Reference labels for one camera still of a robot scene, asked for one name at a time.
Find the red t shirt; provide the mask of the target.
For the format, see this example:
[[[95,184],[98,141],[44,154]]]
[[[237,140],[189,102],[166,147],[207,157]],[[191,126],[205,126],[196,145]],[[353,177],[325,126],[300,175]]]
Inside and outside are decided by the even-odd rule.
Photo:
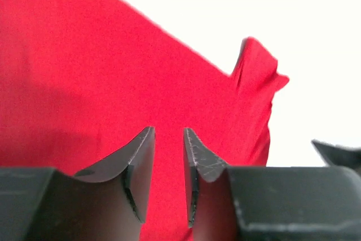
[[[227,76],[122,0],[1,0],[1,164],[72,174],[156,129],[141,240],[191,240],[183,129],[265,165],[277,60],[247,38]]]

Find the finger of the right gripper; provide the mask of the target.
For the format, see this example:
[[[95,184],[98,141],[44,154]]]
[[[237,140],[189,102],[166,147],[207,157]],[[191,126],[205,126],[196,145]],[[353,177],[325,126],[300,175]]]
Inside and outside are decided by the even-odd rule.
[[[359,148],[332,145],[318,140],[312,140],[311,143],[328,165],[360,167]]]

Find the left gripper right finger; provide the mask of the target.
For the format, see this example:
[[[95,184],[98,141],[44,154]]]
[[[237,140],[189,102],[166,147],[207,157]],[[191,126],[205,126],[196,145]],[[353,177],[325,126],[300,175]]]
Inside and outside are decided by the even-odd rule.
[[[183,138],[194,240],[360,239],[360,167],[233,166]]]

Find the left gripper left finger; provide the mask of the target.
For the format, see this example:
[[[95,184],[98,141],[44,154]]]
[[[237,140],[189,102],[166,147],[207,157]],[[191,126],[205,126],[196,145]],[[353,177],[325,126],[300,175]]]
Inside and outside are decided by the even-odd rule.
[[[138,240],[145,223],[155,129],[73,176],[1,168],[2,240]]]

